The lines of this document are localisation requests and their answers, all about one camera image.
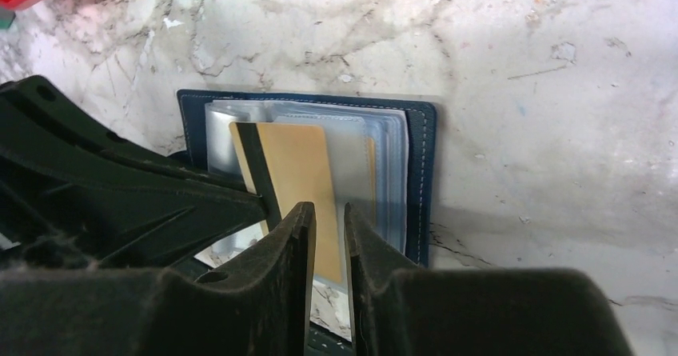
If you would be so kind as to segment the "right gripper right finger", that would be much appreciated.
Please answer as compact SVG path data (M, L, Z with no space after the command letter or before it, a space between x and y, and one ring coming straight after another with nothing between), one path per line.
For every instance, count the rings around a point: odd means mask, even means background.
M429 270L345 207L357 355L630 355L608 299L569 269Z

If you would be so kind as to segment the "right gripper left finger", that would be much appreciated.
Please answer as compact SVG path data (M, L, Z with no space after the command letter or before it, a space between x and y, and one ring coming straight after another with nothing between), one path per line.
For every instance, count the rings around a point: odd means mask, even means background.
M303 355L316 216L300 202L257 244L190 280L164 269L8 270L4 355Z

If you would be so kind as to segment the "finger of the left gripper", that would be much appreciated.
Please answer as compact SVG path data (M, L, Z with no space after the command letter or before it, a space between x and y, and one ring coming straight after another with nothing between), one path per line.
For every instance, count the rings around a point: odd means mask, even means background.
M71 144L1 147L1 266L172 266L265 217L258 196L171 178Z
M245 191L243 181L211 174L185 154L166 157L127 140L89 116L47 78L34 75L1 84L1 99L61 140L110 161L178 179Z

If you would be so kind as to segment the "navy blue card holder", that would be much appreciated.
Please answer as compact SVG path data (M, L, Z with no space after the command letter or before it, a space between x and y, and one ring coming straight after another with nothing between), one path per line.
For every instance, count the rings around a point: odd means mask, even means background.
M234 99L283 100L404 111L409 135L405 256L421 266L429 266L429 225L437 136L437 110L431 102L327 94L258 94L180 89L177 91L177 102L181 113L186 150L172 154L170 157L205 170L207 168L205 104L215 100Z

